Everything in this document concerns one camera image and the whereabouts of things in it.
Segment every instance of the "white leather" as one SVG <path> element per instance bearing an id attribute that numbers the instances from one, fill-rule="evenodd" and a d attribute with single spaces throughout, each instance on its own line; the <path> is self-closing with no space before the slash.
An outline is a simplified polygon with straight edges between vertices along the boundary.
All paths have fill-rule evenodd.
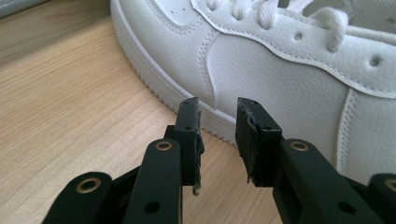
<path id="1" fill-rule="evenodd" d="M 359 0 L 353 3 L 353 1 L 320 0 L 308 6 L 304 14 L 311 15 L 323 6 L 344 10 L 349 16 L 350 25 L 396 33 L 396 1 Z"/>
<path id="2" fill-rule="evenodd" d="M 351 27 L 329 52 L 329 31 L 316 21 L 279 8 L 264 30 L 256 8 L 238 21 L 232 1 L 211 11 L 205 0 L 113 0 L 112 16 L 141 77 L 173 109 L 198 96 L 211 132 L 233 141 L 243 96 L 260 102 L 286 137 L 312 142 L 341 174 L 367 183 L 396 173 L 393 36 Z"/>

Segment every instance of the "wooden floor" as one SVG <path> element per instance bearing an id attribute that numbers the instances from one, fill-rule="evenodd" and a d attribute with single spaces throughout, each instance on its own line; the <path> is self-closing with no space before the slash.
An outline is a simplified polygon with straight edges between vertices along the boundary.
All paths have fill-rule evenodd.
<path id="1" fill-rule="evenodd" d="M 175 120 L 124 56 L 108 1 L 51 1 L 0 20 L 0 223 L 41 222 L 77 175 L 135 168 Z M 184 188 L 184 223 L 280 223 L 237 149 L 203 137 L 203 188 Z"/>

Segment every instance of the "white rubber sole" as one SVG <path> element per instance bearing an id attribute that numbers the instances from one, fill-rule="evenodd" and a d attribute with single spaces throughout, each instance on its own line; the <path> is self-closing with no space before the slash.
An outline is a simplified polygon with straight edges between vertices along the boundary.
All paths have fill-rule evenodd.
<path id="1" fill-rule="evenodd" d="M 193 95 L 170 78 L 145 51 L 131 27 L 127 25 L 128 22 L 119 0 L 111 1 L 111 16 L 117 38 L 136 73 L 165 105 L 177 113 L 179 104 Z M 200 108 L 202 112 L 201 127 L 216 137 L 235 145 L 236 119 L 213 109 L 202 101 L 200 101 Z"/>

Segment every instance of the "white shoelace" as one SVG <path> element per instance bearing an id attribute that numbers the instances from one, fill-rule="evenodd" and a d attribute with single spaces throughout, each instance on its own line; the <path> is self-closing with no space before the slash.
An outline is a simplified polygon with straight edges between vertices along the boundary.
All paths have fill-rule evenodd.
<path id="1" fill-rule="evenodd" d="M 210 10 L 216 10 L 225 0 L 207 0 Z M 271 29 L 276 22 L 277 5 L 279 0 L 262 0 L 259 7 L 259 24 L 265 29 Z M 302 13 L 304 8 L 314 0 L 290 0 L 288 10 Z M 242 20 L 252 8 L 252 0 L 235 0 L 232 15 L 237 20 Z M 348 25 L 347 14 L 343 11 L 330 7 L 324 7 L 315 12 L 309 18 L 318 21 L 326 29 L 329 29 L 327 50 L 336 52 L 340 49 Z"/>

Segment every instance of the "shoe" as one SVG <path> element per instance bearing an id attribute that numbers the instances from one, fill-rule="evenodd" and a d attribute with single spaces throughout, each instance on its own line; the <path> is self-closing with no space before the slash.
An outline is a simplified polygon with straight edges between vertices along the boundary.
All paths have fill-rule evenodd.
<path id="1" fill-rule="evenodd" d="M 361 183 L 396 173 L 396 2 L 112 0 L 117 37 L 171 109 L 197 96 L 234 143 L 238 97 Z"/>

